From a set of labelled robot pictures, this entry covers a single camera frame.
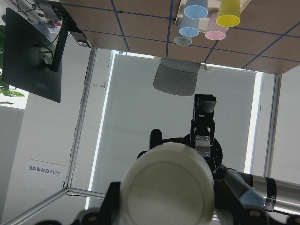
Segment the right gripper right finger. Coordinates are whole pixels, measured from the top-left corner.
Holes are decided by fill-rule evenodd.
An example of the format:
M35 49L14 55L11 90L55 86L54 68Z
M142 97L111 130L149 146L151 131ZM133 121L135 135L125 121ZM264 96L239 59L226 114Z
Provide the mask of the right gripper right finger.
M243 211L250 206L251 187L241 180L214 180L215 211Z

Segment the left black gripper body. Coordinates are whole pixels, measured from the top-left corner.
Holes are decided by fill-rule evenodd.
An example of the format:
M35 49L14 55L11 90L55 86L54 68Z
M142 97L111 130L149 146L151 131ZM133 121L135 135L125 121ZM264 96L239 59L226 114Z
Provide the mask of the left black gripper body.
M212 173L217 172L223 159L220 143L214 137L216 102L213 95L195 95L190 133L180 140L180 143L195 149L204 158Z

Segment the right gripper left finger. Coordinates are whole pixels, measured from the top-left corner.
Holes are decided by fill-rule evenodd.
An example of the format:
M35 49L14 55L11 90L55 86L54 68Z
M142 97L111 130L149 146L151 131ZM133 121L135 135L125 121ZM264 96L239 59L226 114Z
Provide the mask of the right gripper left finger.
M121 182L111 182L100 208L101 216L117 216L120 211Z

